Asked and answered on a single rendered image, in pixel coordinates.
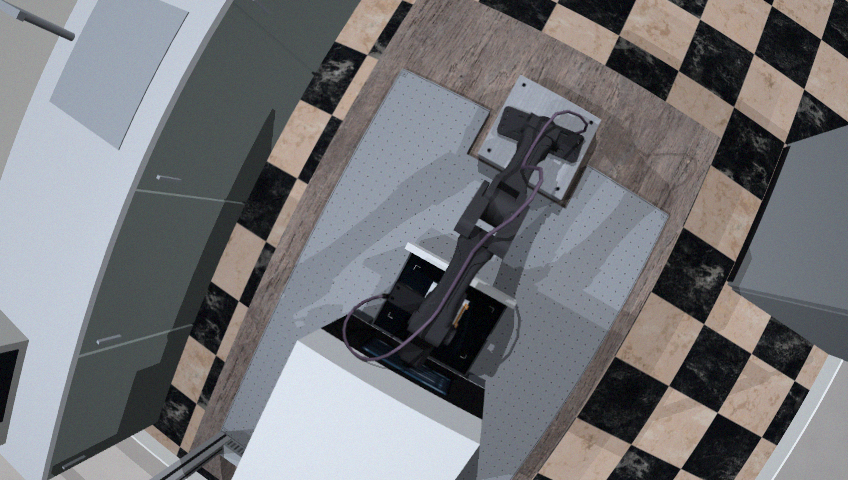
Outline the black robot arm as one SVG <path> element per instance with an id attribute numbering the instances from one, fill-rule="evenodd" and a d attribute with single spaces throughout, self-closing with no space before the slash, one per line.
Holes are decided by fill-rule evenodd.
<path id="1" fill-rule="evenodd" d="M 506 112 L 509 114 L 506 115 Z M 533 114 L 510 106 L 504 108 L 497 132 L 518 141 L 516 153 L 508 166 L 494 177 L 491 184 L 486 180 L 483 181 L 460 217 L 454 228 L 454 231 L 460 234 L 457 246 L 437 286 L 424 298 L 408 285 L 398 282 L 387 300 L 412 314 L 407 323 L 409 324 L 407 330 L 411 333 L 408 337 L 435 315 L 433 321 L 398 352 L 400 359 L 414 368 L 422 367 L 434 346 L 438 347 L 440 343 L 447 346 L 450 344 L 457 331 L 455 325 L 451 323 L 456 318 L 459 303 L 471 281 L 494 254 L 503 259 L 513 242 L 530 206 L 527 206 L 511 223 L 497 231 L 495 236 L 491 235 L 478 249 L 478 243 L 488 232 L 478 227 L 476 223 L 480 218 L 495 228 L 509 219 L 525 203 L 528 197 L 526 195 L 528 182 L 534 171 L 530 168 L 520 168 L 527 153 L 529 152 L 530 155 L 527 157 L 526 166 L 536 166 L 547 157 L 548 153 L 571 163 L 577 161 L 584 137 L 556 125 L 554 121 L 552 125 L 551 123 L 548 125 L 531 149 L 536 136 L 546 121 L 550 120 L 549 117 Z M 501 129 L 502 125 L 504 125 L 503 129 Z M 558 149 L 563 153 L 557 151 Z"/>

